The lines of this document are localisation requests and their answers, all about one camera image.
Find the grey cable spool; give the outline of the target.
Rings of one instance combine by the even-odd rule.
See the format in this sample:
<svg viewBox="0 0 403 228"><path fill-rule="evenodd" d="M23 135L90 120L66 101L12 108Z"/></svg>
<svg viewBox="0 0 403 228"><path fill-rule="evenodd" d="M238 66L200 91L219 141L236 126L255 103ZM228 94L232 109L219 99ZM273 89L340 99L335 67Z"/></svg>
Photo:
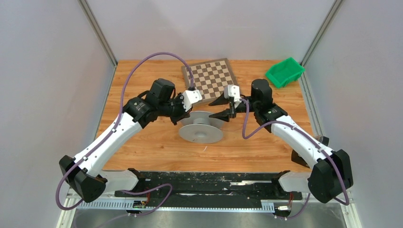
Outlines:
<svg viewBox="0 0 403 228"><path fill-rule="evenodd" d="M179 136L186 141L199 144L216 143L223 139L223 120L210 118L212 113L192 111L188 118L181 120Z"/></svg>

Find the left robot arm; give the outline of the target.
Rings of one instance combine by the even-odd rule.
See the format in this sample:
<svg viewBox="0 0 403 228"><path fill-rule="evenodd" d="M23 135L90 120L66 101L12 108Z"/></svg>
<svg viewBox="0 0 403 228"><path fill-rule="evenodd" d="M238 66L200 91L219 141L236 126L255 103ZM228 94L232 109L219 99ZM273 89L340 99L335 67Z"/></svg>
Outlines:
<svg viewBox="0 0 403 228"><path fill-rule="evenodd" d="M193 104L202 97L200 91L191 87L173 97L175 91L171 81L155 80L150 90L129 99L113 123L87 148L74 157L65 155L60 159L66 183L84 202L120 190L134 197L143 195L145 183L134 171L104 171L103 167L130 138L158 117L168 117L177 124L190 116Z"/></svg>

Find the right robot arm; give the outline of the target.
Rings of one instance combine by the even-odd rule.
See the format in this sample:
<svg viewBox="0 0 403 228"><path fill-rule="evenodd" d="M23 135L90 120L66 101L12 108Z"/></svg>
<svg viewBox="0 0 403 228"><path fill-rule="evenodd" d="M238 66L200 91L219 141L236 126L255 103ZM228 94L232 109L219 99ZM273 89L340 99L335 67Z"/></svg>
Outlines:
<svg viewBox="0 0 403 228"><path fill-rule="evenodd" d="M229 105L211 118L229 122L238 113L245 113L242 137L249 139L259 130L281 138L293 150L294 154L311 169L310 172L283 171L273 180L272 194L284 198L290 192L310 193L318 201L328 203L331 200L347 206L350 203L347 189L354 184L350 157L344 150L335 151L324 142L303 130L292 117L273 101L272 88L265 79L255 79L251 83L249 96L240 93L237 85L227 85L223 93L210 103L211 106ZM259 127L246 135L247 118L254 114Z"/></svg>

